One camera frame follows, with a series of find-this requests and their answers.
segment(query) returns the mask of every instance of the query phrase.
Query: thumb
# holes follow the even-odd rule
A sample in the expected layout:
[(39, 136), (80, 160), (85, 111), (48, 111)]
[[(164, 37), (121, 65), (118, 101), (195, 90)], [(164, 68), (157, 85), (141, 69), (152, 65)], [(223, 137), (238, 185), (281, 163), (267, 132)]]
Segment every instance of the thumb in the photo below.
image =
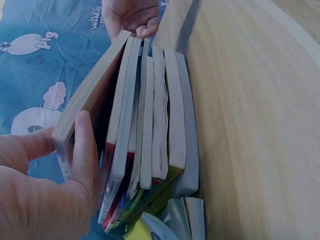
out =
[(92, 199), (98, 151), (88, 111), (81, 111), (76, 116), (74, 137), (70, 179), (80, 183)]
[(121, 20), (116, 12), (109, 7), (103, 9), (103, 18), (109, 38), (113, 42), (121, 31)]

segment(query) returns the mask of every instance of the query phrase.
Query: light wood grain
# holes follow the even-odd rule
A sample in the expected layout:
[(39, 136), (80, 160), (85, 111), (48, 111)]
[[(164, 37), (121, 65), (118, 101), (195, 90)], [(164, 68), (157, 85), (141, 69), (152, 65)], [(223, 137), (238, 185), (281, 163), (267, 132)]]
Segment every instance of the light wood grain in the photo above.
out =
[(320, 239), (319, 2), (195, 1), (155, 44), (185, 51), (207, 239)]

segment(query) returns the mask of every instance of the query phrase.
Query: person's right hand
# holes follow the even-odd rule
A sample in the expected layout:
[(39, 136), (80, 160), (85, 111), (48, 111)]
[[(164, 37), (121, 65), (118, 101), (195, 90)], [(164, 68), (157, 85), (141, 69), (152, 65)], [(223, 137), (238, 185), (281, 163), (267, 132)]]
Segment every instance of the person's right hand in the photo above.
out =
[(158, 0), (102, 0), (102, 10), (112, 42), (121, 30), (143, 39), (155, 34), (159, 27)]

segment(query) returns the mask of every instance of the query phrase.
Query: person's left hand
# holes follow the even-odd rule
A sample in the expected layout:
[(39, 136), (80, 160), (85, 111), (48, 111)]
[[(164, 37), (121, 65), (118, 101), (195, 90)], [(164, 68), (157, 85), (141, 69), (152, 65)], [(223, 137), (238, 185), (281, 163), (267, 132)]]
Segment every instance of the person's left hand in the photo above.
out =
[(71, 175), (62, 185), (27, 176), (29, 161), (54, 151), (52, 130), (0, 136), (1, 239), (79, 239), (89, 230), (101, 190), (90, 114), (76, 118)]

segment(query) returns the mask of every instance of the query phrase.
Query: white book spine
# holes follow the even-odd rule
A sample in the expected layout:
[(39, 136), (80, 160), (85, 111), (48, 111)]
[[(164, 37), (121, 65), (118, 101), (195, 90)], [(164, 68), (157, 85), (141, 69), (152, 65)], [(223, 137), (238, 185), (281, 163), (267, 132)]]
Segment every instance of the white book spine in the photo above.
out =
[(121, 177), (112, 177), (107, 181), (106, 189), (104, 192), (103, 202), (100, 209), (99, 217), (98, 217), (98, 223), (103, 224), (104, 220), (106, 219), (110, 207), (115, 199), (115, 196), (119, 190), (120, 184), (121, 184), (122, 178)]

